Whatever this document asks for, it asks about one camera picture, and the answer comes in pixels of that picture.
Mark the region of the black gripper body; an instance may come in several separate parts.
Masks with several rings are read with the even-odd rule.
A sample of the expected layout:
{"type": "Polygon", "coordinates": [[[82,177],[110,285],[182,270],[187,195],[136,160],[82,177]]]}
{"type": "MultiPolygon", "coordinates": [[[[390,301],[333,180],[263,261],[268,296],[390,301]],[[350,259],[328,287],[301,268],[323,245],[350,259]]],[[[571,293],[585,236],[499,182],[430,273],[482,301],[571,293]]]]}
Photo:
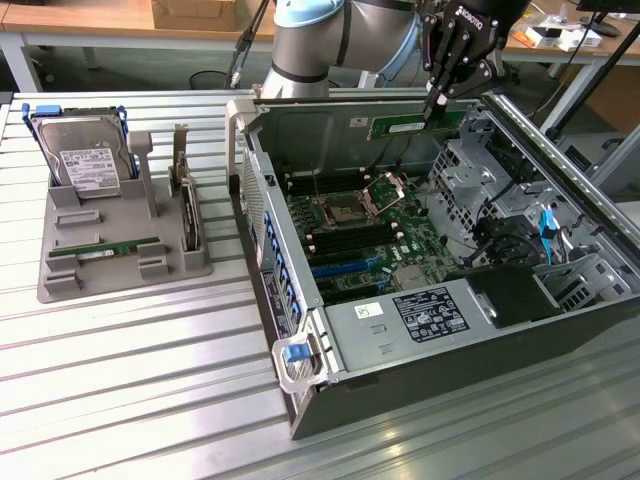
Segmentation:
{"type": "Polygon", "coordinates": [[[468,33],[466,55],[488,55],[502,50],[512,26],[525,13],[527,0],[450,1],[443,23],[455,22],[455,36],[468,33]]]}

